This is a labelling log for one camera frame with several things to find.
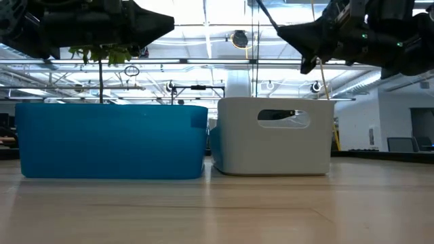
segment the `cable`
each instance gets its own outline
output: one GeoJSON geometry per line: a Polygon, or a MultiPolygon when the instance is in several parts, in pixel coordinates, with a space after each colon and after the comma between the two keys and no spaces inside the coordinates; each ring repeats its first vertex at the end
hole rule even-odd
{"type": "Polygon", "coordinates": [[[259,7],[258,7],[258,34],[257,34],[257,39],[258,39],[258,45],[256,47],[258,54],[256,55],[256,97],[258,97],[258,74],[259,74],[259,39],[260,39],[260,20],[259,20],[259,7]]]}
{"type": "Polygon", "coordinates": [[[267,10],[267,8],[265,7],[265,5],[262,3],[261,0],[256,0],[256,2],[259,4],[260,8],[262,9],[262,11],[264,12],[264,14],[269,18],[271,25],[273,25],[274,29],[279,32],[279,26],[276,24],[276,22],[273,20],[273,18],[271,17],[269,11],[267,10]]]}
{"type": "Polygon", "coordinates": [[[136,77],[140,74],[140,70],[134,65],[129,65],[123,69],[123,73],[128,77],[136,77]]]}
{"type": "MultiPolygon", "coordinates": [[[[314,2],[314,0],[311,0],[312,17],[313,17],[313,21],[315,21],[315,10],[314,10],[314,6],[313,6],[313,2],[314,2]]],[[[319,58],[319,65],[321,67],[321,78],[323,80],[325,95],[327,96],[327,100],[330,101],[330,95],[328,94],[328,89],[327,89],[327,85],[326,85],[326,78],[324,77],[324,67],[323,67],[323,62],[322,62],[321,58],[319,58]]],[[[336,145],[338,147],[338,150],[340,151],[340,142],[339,142],[338,132],[337,132],[336,126],[334,124],[334,120],[333,120],[333,133],[334,133],[334,138],[336,140],[336,145]]]]}

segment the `wooden table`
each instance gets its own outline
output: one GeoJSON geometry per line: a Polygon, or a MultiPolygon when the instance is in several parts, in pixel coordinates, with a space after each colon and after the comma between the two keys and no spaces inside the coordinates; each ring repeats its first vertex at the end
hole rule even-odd
{"type": "Polygon", "coordinates": [[[198,180],[32,180],[0,161],[0,243],[434,243],[434,166],[340,158],[319,177],[207,164],[198,180]]]}

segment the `office chair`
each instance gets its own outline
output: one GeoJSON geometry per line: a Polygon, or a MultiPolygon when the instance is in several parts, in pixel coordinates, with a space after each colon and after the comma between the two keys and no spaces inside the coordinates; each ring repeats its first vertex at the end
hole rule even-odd
{"type": "Polygon", "coordinates": [[[389,152],[415,153],[418,152],[416,141],[413,138],[387,138],[389,152]]]}
{"type": "Polygon", "coordinates": [[[416,137],[414,138],[416,141],[416,146],[418,147],[419,151],[422,152],[431,152],[433,148],[433,143],[429,137],[423,136],[423,137],[416,137]]]}

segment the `fluorescent light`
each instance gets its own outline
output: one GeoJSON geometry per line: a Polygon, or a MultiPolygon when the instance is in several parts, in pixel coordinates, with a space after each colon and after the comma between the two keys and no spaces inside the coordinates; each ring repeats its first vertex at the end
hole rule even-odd
{"type": "MultiPolygon", "coordinates": [[[[327,98],[318,98],[314,100],[328,100],[327,98]]],[[[330,101],[355,101],[355,98],[330,98],[330,101]]]]}
{"type": "Polygon", "coordinates": [[[187,62],[189,64],[249,64],[250,63],[249,60],[213,60],[213,59],[210,60],[189,59],[187,60],[187,62]]]}
{"type": "Polygon", "coordinates": [[[349,90],[351,90],[354,87],[357,87],[359,85],[369,85],[369,84],[372,84],[372,83],[376,82],[377,80],[379,80],[380,78],[381,78],[381,73],[377,72],[375,75],[372,75],[371,77],[369,77],[367,79],[364,79],[363,81],[360,81],[359,83],[356,83],[356,84],[354,84],[354,85],[352,85],[350,87],[347,87],[347,88],[343,89],[342,91],[340,91],[340,92],[338,92],[336,94],[333,94],[333,96],[337,96],[339,94],[345,93],[345,92],[347,92],[347,91],[349,91],[349,90]]]}
{"type": "MultiPolygon", "coordinates": [[[[52,64],[76,64],[82,63],[82,60],[48,60],[52,64]]],[[[179,64],[179,59],[133,59],[130,61],[125,61],[125,64],[134,63],[134,64],[179,64]]],[[[108,60],[101,60],[101,63],[108,64],[108,60]]]]}
{"type": "Polygon", "coordinates": [[[55,100],[80,100],[81,98],[47,98],[47,99],[55,99],[55,100]]]}
{"type": "Polygon", "coordinates": [[[8,97],[7,99],[12,99],[12,100],[43,100],[44,98],[40,98],[40,97],[8,97]]]}
{"type": "Polygon", "coordinates": [[[330,60],[326,64],[345,64],[345,60],[330,60]]]}
{"type": "Polygon", "coordinates": [[[259,64],[300,64],[299,60],[258,60],[259,64]]]}
{"type": "Polygon", "coordinates": [[[46,96],[49,95],[49,93],[45,91],[41,91],[40,89],[18,89],[20,92],[26,92],[28,94],[38,95],[38,96],[46,96]]]}
{"type": "MultiPolygon", "coordinates": [[[[99,97],[94,97],[94,98],[84,98],[86,100],[99,100],[99,97]]],[[[103,100],[118,100],[119,98],[102,98],[103,100]]]]}

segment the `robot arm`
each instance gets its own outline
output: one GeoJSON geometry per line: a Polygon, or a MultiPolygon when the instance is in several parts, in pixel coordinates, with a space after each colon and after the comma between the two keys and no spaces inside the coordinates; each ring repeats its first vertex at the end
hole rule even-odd
{"type": "Polygon", "coordinates": [[[32,58],[60,57],[60,47],[131,45],[139,56],[174,29],[174,19],[133,0],[2,0],[0,42],[32,58]]]}
{"type": "Polygon", "coordinates": [[[434,22],[428,13],[412,16],[413,8],[414,0],[331,0],[316,21],[277,34],[302,54],[303,74],[317,58],[335,58],[382,67],[382,79],[418,75],[434,68],[434,22]]]}

